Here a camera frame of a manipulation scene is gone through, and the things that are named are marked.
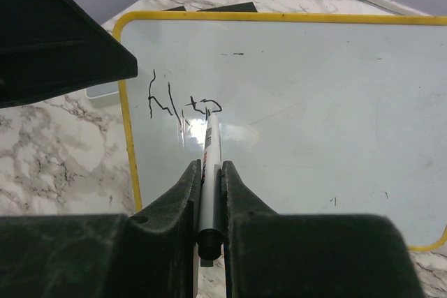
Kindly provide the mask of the black marker pen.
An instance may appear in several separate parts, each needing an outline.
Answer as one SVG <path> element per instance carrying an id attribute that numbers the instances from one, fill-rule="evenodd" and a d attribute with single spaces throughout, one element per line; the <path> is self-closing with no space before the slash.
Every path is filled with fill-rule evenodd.
<path id="1" fill-rule="evenodd" d="M 207 120 L 197 245 L 201 267 L 212 267 L 224 240 L 221 219 L 221 136 L 217 115 Z"/>

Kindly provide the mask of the yellow framed whiteboard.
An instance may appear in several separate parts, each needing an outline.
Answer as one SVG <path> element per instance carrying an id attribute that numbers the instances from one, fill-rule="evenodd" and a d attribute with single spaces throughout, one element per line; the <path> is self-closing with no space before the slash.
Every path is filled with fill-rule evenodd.
<path id="1" fill-rule="evenodd" d="M 446 243 L 446 18 L 134 11 L 113 36 L 137 209 L 221 156 L 282 214 L 376 214 L 414 251 Z"/>

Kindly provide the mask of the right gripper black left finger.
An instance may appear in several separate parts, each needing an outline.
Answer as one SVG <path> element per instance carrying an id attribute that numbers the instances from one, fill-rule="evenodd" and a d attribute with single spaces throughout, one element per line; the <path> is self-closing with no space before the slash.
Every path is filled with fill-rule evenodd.
<path id="1" fill-rule="evenodd" d="M 1 219 L 2 297 L 195 297 L 200 161 L 133 216 Z"/>

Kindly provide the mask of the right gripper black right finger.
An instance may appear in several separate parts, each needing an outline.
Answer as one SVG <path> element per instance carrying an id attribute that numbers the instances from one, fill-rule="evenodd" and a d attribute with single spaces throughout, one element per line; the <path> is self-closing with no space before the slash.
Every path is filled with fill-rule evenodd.
<path id="1" fill-rule="evenodd" d="M 385 217 L 281 215 L 222 166 L 229 297 L 422 297 L 404 240 Z"/>

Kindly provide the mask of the black rectangular pad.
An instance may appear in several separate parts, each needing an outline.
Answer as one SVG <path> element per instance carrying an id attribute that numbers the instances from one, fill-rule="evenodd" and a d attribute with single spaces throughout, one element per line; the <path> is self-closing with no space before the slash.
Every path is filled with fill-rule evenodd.
<path id="1" fill-rule="evenodd" d="M 181 11 L 186 11 L 186 8 L 184 6 L 178 6 L 178 7 L 174 7 L 174 8 L 169 8 L 165 11 L 176 11 L 176 12 L 181 12 Z"/>
<path id="2" fill-rule="evenodd" d="M 200 12 L 224 12 L 224 13 L 257 13 L 258 10 L 253 2 L 237 3 L 216 8 L 207 8 Z"/>

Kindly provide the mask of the black rectangular pad lower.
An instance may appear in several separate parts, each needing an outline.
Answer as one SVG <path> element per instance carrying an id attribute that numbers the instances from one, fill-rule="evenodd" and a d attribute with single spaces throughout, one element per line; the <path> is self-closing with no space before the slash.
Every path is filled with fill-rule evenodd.
<path id="1" fill-rule="evenodd" d="M 178 6 L 178 7 L 174 7 L 174 8 L 169 8 L 165 11 L 176 11 L 176 12 L 181 12 L 181 11 L 186 11 L 186 8 L 184 6 Z"/>

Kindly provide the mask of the grey white eraser block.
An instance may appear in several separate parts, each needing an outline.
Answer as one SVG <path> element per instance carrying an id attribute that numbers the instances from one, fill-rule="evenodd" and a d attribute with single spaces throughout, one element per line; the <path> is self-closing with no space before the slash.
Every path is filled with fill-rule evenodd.
<path id="1" fill-rule="evenodd" d="M 119 87 L 118 82 L 109 82 L 88 87 L 85 91 L 89 99 L 97 99 L 118 94 Z"/>

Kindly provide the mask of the black rectangular pad upper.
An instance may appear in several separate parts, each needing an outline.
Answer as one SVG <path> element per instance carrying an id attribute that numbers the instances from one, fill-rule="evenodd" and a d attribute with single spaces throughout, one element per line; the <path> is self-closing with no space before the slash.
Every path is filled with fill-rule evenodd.
<path id="1" fill-rule="evenodd" d="M 224 12 L 224 13 L 257 13 L 258 10 L 253 2 L 237 3 L 216 8 L 207 8 L 200 12 Z"/>

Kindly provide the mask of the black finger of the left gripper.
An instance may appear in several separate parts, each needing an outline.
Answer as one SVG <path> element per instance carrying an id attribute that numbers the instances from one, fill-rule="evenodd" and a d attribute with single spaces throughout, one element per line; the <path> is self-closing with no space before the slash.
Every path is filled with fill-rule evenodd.
<path id="1" fill-rule="evenodd" d="M 136 58 L 74 0 L 1 0 L 1 107 L 136 77 Z"/>

